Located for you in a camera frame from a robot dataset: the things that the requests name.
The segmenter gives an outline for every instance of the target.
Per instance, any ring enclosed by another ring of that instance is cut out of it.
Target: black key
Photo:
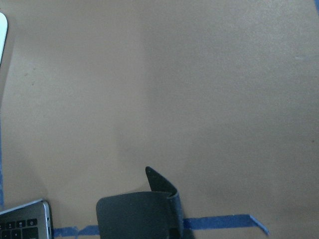
[[[35,219],[29,219],[28,221],[26,221],[28,227],[32,227],[32,226],[35,226],[38,224],[38,220],[35,218]]]
[[[11,239],[21,239],[21,229],[12,230]]]
[[[1,239],[11,239],[10,231],[2,231],[1,232]]]
[[[22,239],[39,239],[38,228],[22,229]]]
[[[13,229],[13,228],[15,228],[15,222],[6,223],[5,228],[6,228],[6,229]]]
[[[25,220],[17,221],[16,222],[16,227],[17,228],[24,228],[25,227]]]

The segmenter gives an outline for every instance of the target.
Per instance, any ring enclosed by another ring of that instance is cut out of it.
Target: gray surface
[[[148,189],[150,165],[188,217],[251,213],[270,238],[318,236],[312,0],[5,1],[1,11],[5,202],[47,197],[56,227],[95,224],[99,198]]]

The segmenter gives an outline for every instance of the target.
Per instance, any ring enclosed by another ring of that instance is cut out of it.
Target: laptop keyboard
[[[0,223],[1,239],[39,239],[37,219]]]

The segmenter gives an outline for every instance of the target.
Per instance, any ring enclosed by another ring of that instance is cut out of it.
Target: keyboard key
[[[1,232],[1,239],[11,239],[10,231],[2,231]]]
[[[17,221],[16,222],[16,227],[17,228],[24,228],[25,227],[25,220]]]
[[[22,239],[39,239],[38,228],[22,229]]]
[[[13,228],[15,228],[15,222],[6,223],[5,228],[6,228],[6,229],[13,229]]]
[[[38,220],[35,218],[35,219],[29,219],[28,221],[26,221],[28,227],[32,227],[32,226],[35,226],[38,224]]]
[[[11,239],[21,239],[21,229],[12,230]]]

